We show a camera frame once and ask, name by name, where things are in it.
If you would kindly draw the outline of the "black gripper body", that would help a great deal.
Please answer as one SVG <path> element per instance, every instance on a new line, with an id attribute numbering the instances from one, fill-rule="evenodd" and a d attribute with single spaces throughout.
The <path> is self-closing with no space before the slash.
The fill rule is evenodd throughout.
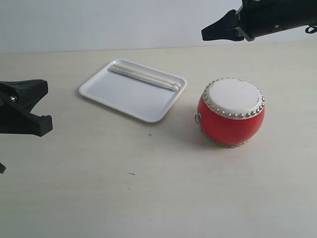
<path id="1" fill-rule="evenodd" d="M 0 133 L 32 135 L 28 104 L 20 103 L 19 93 L 8 82 L 0 82 Z"/>

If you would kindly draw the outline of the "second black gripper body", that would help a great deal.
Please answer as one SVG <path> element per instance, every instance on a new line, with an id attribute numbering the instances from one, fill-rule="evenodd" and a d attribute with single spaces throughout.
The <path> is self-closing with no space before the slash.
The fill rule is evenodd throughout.
<path id="1" fill-rule="evenodd" d="M 303 26 L 307 34 L 317 32 L 315 0 L 243 0 L 236 14 L 236 29 L 247 41 Z"/>

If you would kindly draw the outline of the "second grey robot arm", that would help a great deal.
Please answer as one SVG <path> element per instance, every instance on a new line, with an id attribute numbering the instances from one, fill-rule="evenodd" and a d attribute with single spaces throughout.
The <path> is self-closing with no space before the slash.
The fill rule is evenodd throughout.
<path id="1" fill-rule="evenodd" d="M 230 10 L 220 20 L 201 30 L 203 41 L 253 41 L 256 37 L 307 26 L 317 31 L 315 0 L 244 0 L 238 10 Z M 0 83 L 0 132 L 44 136 L 53 129 L 50 115 L 31 113 L 48 94 L 47 81 L 32 79 Z"/>

